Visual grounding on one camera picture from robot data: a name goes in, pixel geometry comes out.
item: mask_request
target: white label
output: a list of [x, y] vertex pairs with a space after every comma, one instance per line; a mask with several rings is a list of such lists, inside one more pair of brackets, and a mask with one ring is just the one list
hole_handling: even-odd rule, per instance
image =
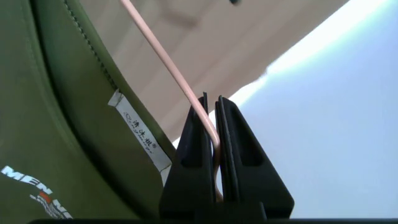
[[150, 159], [152, 159], [152, 162], [155, 164], [157, 170], [162, 176], [163, 183], [165, 183], [169, 171], [168, 168], [171, 166], [172, 161], [159, 146], [154, 135], [141, 120], [126, 97], [124, 97], [119, 90], [116, 90], [108, 102], [108, 105], [114, 106], [119, 111], [120, 115], [123, 117], [132, 133], [136, 136], [142, 148], [144, 148]]

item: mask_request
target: pink cable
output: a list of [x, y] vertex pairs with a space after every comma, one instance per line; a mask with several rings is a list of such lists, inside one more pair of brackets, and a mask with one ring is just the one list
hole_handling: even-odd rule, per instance
[[167, 54], [163, 46], [160, 44], [160, 42], [156, 39], [154, 33], [151, 31], [151, 29], [148, 27], [148, 25], [145, 23], [137, 9], [134, 7], [134, 5], [130, 2], [130, 0], [120, 0], [123, 6], [127, 9], [129, 12], [130, 16], [138, 26], [139, 30], [142, 32], [144, 37], [147, 39], [148, 43], [152, 46], [152, 48], [155, 50], [156, 54], [159, 56], [163, 64], [166, 66], [167, 70], [172, 74], [174, 77], [175, 81], [178, 83], [182, 91], [185, 93], [185, 96], [187, 96], [189, 102], [191, 103], [193, 109], [197, 112], [200, 121], [203, 123], [205, 129], [210, 135], [211, 141], [213, 142], [213, 147], [214, 147], [214, 179], [215, 179], [215, 188], [216, 188], [216, 196], [217, 196], [217, 201], [222, 201], [223, 196], [221, 195], [220, 191], [218, 190], [217, 187], [217, 172], [218, 168], [220, 166], [220, 137], [218, 136], [216, 128], [213, 126], [213, 123], [210, 121], [210, 118], [208, 117], [206, 111], [203, 109], [201, 106], [200, 102], [198, 101], [197, 97], [193, 93], [192, 89], [189, 87], [187, 81], [185, 81], [184, 77], [178, 70], [177, 66], [175, 66], [174, 62], [170, 58], [170, 56]]

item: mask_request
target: olive green cloth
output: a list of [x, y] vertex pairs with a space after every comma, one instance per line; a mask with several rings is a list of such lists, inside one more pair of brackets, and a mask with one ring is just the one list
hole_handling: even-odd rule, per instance
[[0, 223], [50, 218], [32, 198], [44, 191], [38, 181], [52, 191], [49, 202], [57, 199], [58, 211], [73, 218], [157, 217], [159, 171], [107, 105], [114, 91], [126, 96], [169, 157], [174, 147], [79, 2], [2, 1], [0, 28], [0, 170], [13, 169], [0, 173]]

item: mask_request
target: beige surface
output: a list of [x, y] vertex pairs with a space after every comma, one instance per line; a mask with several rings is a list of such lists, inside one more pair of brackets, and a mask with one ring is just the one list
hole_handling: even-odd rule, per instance
[[[132, 0], [193, 91], [210, 110], [252, 82], [347, 0]], [[81, 0], [128, 84], [170, 140], [188, 100], [126, 10], [115, 0]]]

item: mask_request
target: wire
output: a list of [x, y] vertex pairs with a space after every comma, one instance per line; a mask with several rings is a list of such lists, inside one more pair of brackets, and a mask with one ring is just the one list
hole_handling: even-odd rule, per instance
[[203, 123], [205, 129], [210, 135], [214, 147], [213, 170], [214, 170], [216, 198], [218, 202], [223, 201], [223, 196], [218, 190], [217, 181], [216, 181], [218, 168], [220, 166], [220, 155], [221, 155], [220, 137], [218, 136], [216, 128], [214, 127], [213, 123], [210, 121], [209, 116], [201, 106], [200, 102], [198, 101], [197, 97], [195, 96], [192, 89], [188, 85], [187, 81], [185, 81], [184, 77], [182, 76], [181, 72], [178, 70], [177, 66], [174, 64], [173, 60], [167, 54], [167, 52], [160, 44], [160, 42], [156, 39], [154, 33], [145, 23], [145, 21], [143, 20], [137, 9], [134, 7], [134, 5], [130, 2], [130, 0], [120, 0], [120, 2], [127, 9], [133, 21], [136, 23], [136, 25], [138, 26], [139, 30], [142, 32], [144, 37], [147, 39], [150, 46], [152, 46], [156, 54], [159, 56], [163, 64], [166, 66], [167, 70], [172, 74], [175, 81], [178, 83], [182, 91], [185, 93], [185, 96], [188, 98], [193, 109], [197, 112], [200, 121]]

